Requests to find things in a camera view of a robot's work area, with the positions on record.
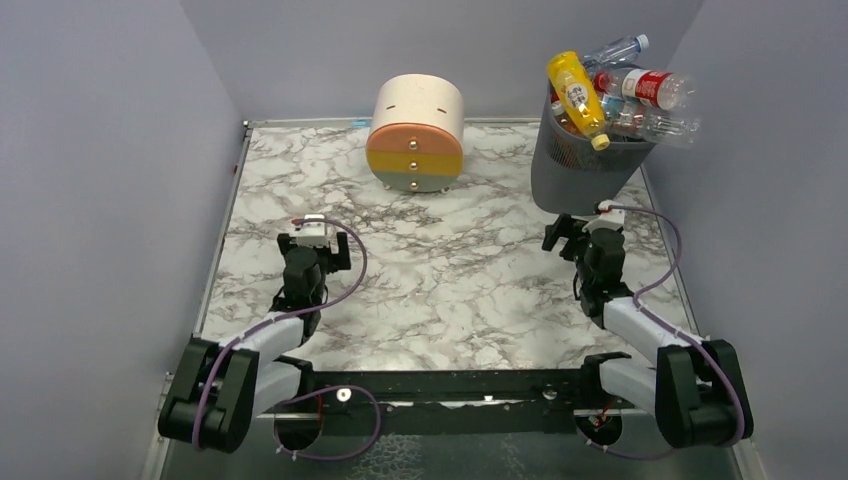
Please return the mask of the orange drink bottle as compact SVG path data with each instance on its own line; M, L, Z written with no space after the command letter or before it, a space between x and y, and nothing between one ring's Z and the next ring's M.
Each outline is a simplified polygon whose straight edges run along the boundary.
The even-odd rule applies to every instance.
M554 115L555 120L559 124L559 126L565 130L566 132L578 136L583 137L582 132L578 129L578 127L574 124L570 116L568 115L566 108L562 104L561 101L555 100L551 102L551 111Z

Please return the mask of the yellow juice bottle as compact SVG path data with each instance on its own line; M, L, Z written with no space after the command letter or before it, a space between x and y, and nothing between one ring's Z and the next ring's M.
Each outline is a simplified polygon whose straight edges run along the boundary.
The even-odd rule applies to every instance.
M606 149L605 114L590 77L575 51L555 55L547 64L549 81L577 130L596 151Z

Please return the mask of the clear bottle white blue cap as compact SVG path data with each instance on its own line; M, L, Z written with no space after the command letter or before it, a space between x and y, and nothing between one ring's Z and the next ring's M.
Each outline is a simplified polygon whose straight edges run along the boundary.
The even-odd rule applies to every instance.
M699 138L699 117L677 116L662 110L622 112L615 123L620 135L676 148L689 148Z

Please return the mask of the red cap bottle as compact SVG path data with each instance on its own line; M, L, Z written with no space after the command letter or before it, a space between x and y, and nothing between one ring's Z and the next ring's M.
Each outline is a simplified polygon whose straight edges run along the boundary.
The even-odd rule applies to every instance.
M683 109L696 91L691 76L641 68L600 71L593 83L601 93L666 111Z
M647 111L645 105L609 94L604 94L600 102L609 132L630 138L642 137L641 131Z

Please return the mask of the clear bottle purple label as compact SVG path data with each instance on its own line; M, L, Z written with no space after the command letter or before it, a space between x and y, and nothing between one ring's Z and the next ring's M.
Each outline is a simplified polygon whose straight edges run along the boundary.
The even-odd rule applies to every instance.
M639 55L649 47L650 40L646 34L625 36L600 47L592 53L582 55L580 61L587 70L618 67L634 63Z

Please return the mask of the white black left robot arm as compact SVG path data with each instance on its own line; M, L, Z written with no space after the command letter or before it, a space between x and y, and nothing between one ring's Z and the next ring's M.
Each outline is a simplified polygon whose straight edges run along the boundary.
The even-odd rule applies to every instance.
M314 334L330 306L326 278L351 267L349 244L358 237L308 220L277 237L283 255L283 285L256 325L227 339L191 338L161 407L158 433L198 450L232 453L253 419L297 396L309 363L288 357Z

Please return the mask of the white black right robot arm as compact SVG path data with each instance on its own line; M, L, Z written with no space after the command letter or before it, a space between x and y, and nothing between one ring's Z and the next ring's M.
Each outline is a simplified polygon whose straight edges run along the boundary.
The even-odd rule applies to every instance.
M622 399L651 414L675 450L729 447L751 437L754 419L735 348L691 334L662 319L623 280L627 207L599 205L585 220L563 214L546 226L542 248L565 242L560 256L574 264L572 288L583 313L646 359L626 354L586 358L586 392Z

